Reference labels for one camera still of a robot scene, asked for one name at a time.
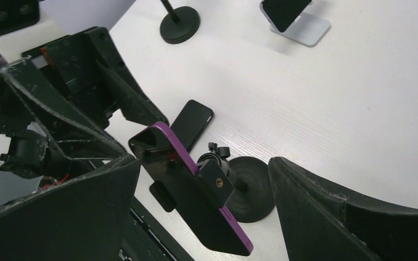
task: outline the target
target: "suction cup base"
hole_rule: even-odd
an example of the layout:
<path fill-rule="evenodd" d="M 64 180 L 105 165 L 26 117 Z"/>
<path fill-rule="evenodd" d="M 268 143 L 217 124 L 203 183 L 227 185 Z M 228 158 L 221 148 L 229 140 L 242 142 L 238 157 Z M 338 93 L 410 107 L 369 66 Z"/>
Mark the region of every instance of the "suction cup base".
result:
<path fill-rule="evenodd" d="M 235 192 L 226 206 L 241 223 L 252 223 L 268 216 L 275 207 L 268 165 L 253 157 L 229 161 L 236 173 Z"/>
<path fill-rule="evenodd" d="M 190 39 L 198 31 L 201 22 L 198 12 L 191 7 L 179 7 L 174 11 L 180 21 L 174 22 L 168 14 L 164 17 L 159 28 L 163 40 L 172 45 Z"/>

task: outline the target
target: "purple smartphone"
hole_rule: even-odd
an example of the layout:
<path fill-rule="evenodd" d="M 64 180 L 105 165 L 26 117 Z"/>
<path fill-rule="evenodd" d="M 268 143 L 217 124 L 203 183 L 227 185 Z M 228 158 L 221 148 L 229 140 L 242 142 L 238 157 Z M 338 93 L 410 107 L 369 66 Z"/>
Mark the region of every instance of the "purple smartphone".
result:
<path fill-rule="evenodd" d="M 159 187 L 159 198 L 164 200 L 158 201 L 164 209 L 164 205 L 171 206 L 168 212 L 176 209 L 206 248 L 240 256 L 251 254 L 252 242 L 227 207 L 213 207 L 201 192 L 194 177 L 199 169 L 169 126 L 156 122 L 132 137 L 129 147 L 155 181 L 150 191 Z"/>

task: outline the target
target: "white desk surface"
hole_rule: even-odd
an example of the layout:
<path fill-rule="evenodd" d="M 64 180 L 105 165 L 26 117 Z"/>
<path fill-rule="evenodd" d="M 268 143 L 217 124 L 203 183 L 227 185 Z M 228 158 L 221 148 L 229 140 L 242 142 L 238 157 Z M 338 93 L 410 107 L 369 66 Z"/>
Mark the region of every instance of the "white desk surface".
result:
<path fill-rule="evenodd" d="M 172 0 L 201 16 L 187 42 L 159 35 L 158 0 L 138 0 L 111 30 L 128 68 L 172 122 L 189 99 L 216 117 L 192 157 L 214 141 L 233 156 L 284 156 L 384 201 L 418 208 L 418 0 L 317 0 L 328 19 L 314 48 L 269 30 L 259 0 Z M 143 127 L 116 114 L 107 129 L 124 145 Z M 136 196 L 196 261 L 287 260 L 278 215 L 242 224 L 253 254 L 205 249 L 176 213 L 165 213 L 142 172 Z"/>

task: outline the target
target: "screw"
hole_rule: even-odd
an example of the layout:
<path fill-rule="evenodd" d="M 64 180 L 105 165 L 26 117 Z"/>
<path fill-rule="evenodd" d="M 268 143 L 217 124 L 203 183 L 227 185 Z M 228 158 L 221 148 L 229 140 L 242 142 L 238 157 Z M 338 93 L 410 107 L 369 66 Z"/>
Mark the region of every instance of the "screw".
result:
<path fill-rule="evenodd" d="M 221 178 L 216 179 L 216 185 L 218 188 L 223 187 L 223 180 Z"/>

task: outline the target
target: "black phone screen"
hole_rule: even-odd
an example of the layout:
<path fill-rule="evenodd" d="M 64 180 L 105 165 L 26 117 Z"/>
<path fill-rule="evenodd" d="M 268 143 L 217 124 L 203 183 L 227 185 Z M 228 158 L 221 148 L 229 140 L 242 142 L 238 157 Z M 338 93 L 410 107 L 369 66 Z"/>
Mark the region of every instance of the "black phone screen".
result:
<path fill-rule="evenodd" d="M 312 0 L 263 0 L 262 9 L 280 32 L 296 20 Z"/>
<path fill-rule="evenodd" d="M 213 116 L 214 112 L 210 108 L 195 100 L 190 100 L 183 107 L 170 129 L 187 152 L 190 152 Z"/>

